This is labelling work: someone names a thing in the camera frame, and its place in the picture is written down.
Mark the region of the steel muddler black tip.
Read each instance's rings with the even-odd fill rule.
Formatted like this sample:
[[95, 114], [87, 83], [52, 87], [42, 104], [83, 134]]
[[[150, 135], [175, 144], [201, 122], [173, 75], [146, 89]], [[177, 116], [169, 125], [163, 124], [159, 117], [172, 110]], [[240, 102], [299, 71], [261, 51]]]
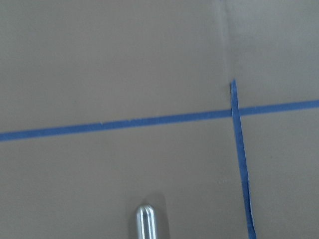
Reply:
[[152, 205], [140, 205], [136, 210], [138, 239], [158, 239], [157, 218]]

